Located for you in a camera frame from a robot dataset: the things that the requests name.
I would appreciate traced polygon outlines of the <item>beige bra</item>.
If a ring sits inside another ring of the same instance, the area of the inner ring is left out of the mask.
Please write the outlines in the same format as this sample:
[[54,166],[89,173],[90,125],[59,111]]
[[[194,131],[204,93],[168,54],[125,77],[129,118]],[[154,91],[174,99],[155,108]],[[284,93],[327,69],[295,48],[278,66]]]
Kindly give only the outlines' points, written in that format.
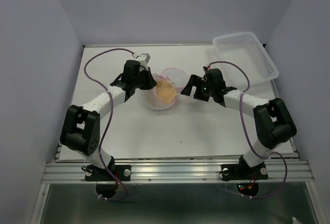
[[161,79],[157,82],[156,95],[162,103],[169,105],[176,98],[177,92],[174,86]]

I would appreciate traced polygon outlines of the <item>white mesh laundry bag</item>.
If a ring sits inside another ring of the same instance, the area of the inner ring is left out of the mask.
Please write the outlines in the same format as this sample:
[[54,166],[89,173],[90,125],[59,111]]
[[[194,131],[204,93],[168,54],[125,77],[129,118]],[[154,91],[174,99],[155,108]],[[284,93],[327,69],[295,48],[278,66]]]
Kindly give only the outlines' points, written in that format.
[[142,92],[142,103],[153,111],[162,111],[174,106],[178,94],[189,80],[186,72],[174,67],[166,68],[160,75],[153,74],[153,78],[157,85],[151,90]]

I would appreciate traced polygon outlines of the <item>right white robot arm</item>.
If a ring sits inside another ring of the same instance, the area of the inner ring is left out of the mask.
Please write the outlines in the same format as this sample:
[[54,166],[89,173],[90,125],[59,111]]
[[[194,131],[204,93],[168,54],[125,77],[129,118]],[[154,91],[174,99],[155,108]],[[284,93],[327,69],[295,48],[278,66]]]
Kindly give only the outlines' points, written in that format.
[[[195,87],[194,99],[214,102],[223,107],[238,110],[243,125],[249,150],[242,155],[237,165],[240,176],[248,178],[256,171],[256,166],[263,163],[280,144],[289,141],[297,133],[294,121],[280,98],[272,100],[254,97],[236,87],[228,87],[219,69],[210,69],[203,77],[191,75],[182,95],[190,96]],[[254,144],[248,138],[243,115],[254,119],[257,140]]]

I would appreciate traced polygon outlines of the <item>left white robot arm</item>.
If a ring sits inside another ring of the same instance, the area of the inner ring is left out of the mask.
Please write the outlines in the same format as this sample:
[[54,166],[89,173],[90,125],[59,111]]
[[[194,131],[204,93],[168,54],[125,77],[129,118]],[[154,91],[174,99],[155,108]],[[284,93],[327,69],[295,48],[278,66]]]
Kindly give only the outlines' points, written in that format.
[[102,179],[111,179],[115,167],[110,164],[112,156],[101,148],[101,120],[107,115],[112,118],[114,108],[128,101],[136,89],[151,90],[156,84],[146,60],[127,60],[123,73],[101,95],[67,109],[60,143],[90,161]]

